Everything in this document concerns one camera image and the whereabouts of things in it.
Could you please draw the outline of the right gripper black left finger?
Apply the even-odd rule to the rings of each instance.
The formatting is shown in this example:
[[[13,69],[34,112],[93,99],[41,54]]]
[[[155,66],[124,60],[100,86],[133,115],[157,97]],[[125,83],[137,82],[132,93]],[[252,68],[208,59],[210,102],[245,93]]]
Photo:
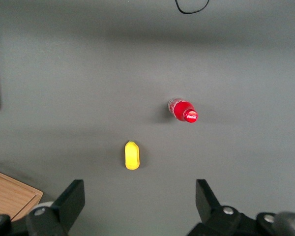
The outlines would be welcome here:
[[[85,206],[85,187],[76,179],[50,206],[40,206],[26,216],[30,236],[67,236]]]

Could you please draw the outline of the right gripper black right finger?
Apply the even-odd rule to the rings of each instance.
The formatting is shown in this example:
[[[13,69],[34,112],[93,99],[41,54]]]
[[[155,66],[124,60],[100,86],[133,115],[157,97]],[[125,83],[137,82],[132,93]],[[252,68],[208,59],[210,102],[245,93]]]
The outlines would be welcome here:
[[[196,208],[201,222],[189,236],[234,236],[239,229],[241,214],[230,206],[222,206],[204,179],[196,180]]]

